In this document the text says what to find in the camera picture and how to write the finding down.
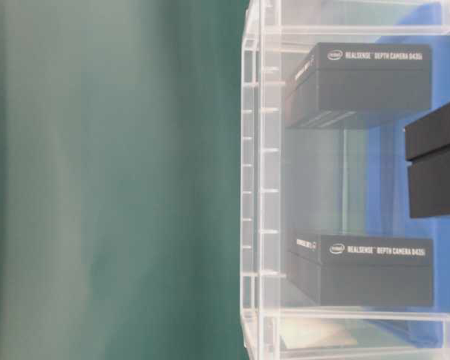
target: green fabric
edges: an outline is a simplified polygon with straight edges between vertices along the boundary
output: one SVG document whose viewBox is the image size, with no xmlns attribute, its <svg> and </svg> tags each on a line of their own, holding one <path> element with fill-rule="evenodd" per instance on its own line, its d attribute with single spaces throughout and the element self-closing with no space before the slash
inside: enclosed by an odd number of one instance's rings
<svg viewBox="0 0 450 360">
<path fill-rule="evenodd" d="M 0 0 L 0 360 L 245 359 L 246 0 Z"/>
</svg>

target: blue mat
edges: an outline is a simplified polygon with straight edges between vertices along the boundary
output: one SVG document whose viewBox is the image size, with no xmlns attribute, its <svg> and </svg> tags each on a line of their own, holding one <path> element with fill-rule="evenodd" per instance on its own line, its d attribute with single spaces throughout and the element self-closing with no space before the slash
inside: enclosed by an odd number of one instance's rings
<svg viewBox="0 0 450 360">
<path fill-rule="evenodd" d="M 440 3 L 426 4 L 399 25 L 440 25 Z M 433 53 L 432 110 L 450 101 L 450 36 L 382 37 L 380 43 L 428 44 Z M 370 234 L 432 238 L 433 307 L 396 311 L 450 312 L 450 217 L 412 220 L 403 128 L 423 114 L 408 116 L 368 131 L 366 230 Z M 417 347 L 441 347 L 443 325 L 437 322 L 381 322 Z"/>
</svg>

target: intel logo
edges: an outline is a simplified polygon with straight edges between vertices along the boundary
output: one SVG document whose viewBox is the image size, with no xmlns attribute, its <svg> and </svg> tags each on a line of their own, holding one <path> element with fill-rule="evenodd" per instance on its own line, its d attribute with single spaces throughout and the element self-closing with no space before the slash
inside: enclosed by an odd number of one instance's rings
<svg viewBox="0 0 450 360">
<path fill-rule="evenodd" d="M 344 244 L 333 244 L 330 247 L 330 252 L 335 255 L 342 254 L 344 251 L 345 251 Z"/>
<path fill-rule="evenodd" d="M 344 52 L 342 50 L 332 50 L 328 53 L 328 60 L 340 60 L 344 57 Z"/>
</svg>

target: depth camera box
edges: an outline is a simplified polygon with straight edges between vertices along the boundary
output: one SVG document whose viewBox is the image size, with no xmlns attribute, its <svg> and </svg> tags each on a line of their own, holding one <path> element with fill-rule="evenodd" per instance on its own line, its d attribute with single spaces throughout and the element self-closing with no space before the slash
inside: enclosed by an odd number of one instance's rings
<svg viewBox="0 0 450 360">
<path fill-rule="evenodd" d="M 450 103 L 405 127 L 411 218 L 450 215 Z"/>
<path fill-rule="evenodd" d="M 428 45 L 318 43 L 286 81 L 287 127 L 372 128 L 429 110 Z"/>
<path fill-rule="evenodd" d="M 434 302 L 427 238 L 295 234 L 287 278 L 315 305 L 408 307 Z"/>
</svg>

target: clear plastic bin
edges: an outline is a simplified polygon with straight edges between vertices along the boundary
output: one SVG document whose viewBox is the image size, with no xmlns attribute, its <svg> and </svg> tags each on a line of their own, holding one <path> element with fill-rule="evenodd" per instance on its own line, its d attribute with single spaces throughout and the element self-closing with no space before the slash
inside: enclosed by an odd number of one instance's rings
<svg viewBox="0 0 450 360">
<path fill-rule="evenodd" d="M 450 101 L 450 0 L 250 0 L 241 68 L 250 359 L 450 360 L 450 216 L 410 217 L 404 132 Z"/>
</svg>

